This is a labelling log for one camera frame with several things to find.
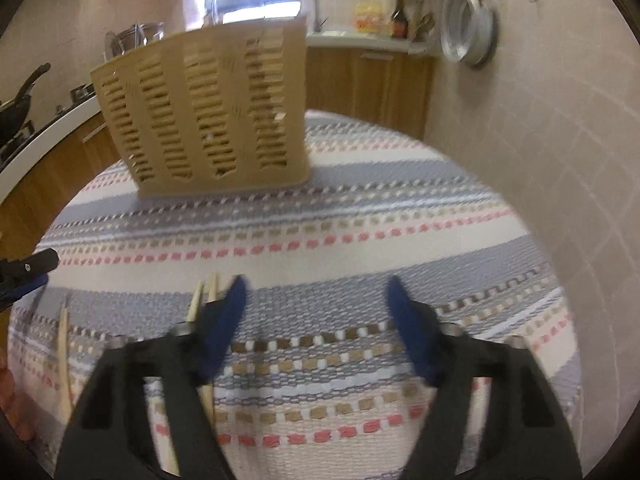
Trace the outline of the wooden chopstick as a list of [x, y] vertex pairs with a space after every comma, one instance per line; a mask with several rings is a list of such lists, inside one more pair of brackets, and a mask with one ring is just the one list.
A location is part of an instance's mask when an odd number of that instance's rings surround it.
[[73, 402], [70, 391], [70, 370], [68, 369], [68, 310], [63, 306], [58, 319], [58, 393], [60, 413], [63, 422], [68, 422], [72, 414]]
[[[188, 309], [188, 312], [186, 312], [187, 323], [193, 323], [195, 319], [198, 317], [198, 309], [200, 308], [201, 301], [202, 301], [203, 288], [204, 288], [204, 283], [198, 282], [191, 299], [190, 307]], [[170, 442], [170, 451], [168, 453], [168, 459], [167, 459], [167, 471], [170, 472], [171, 474], [175, 474], [176, 476], [179, 475], [179, 467], [178, 467], [174, 442]]]

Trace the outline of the beige slotted plastic basket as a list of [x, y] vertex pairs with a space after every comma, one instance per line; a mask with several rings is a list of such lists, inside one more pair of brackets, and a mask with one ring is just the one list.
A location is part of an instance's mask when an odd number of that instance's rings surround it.
[[141, 196], [306, 182], [306, 22], [205, 26], [116, 56], [91, 73]]

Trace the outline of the round metal steamer tray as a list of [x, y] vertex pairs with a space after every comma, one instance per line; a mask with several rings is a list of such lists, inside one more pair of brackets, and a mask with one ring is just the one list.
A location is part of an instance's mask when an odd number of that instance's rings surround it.
[[440, 47], [449, 62], [480, 70], [495, 55], [498, 38], [494, 0], [445, 0]]

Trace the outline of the dark soy sauce bottle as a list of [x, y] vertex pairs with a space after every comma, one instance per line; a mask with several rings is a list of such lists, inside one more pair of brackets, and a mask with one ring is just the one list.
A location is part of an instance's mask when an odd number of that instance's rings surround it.
[[405, 12], [405, 0], [396, 0], [395, 9], [390, 17], [392, 37], [396, 39], [408, 38], [409, 21]]

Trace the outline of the yellow detergent bottle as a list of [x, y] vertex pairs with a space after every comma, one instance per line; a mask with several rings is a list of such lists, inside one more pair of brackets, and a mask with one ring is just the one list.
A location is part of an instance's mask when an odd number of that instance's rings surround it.
[[382, 27], [382, 6], [378, 1], [360, 1], [356, 4], [355, 25], [358, 32], [377, 35]]

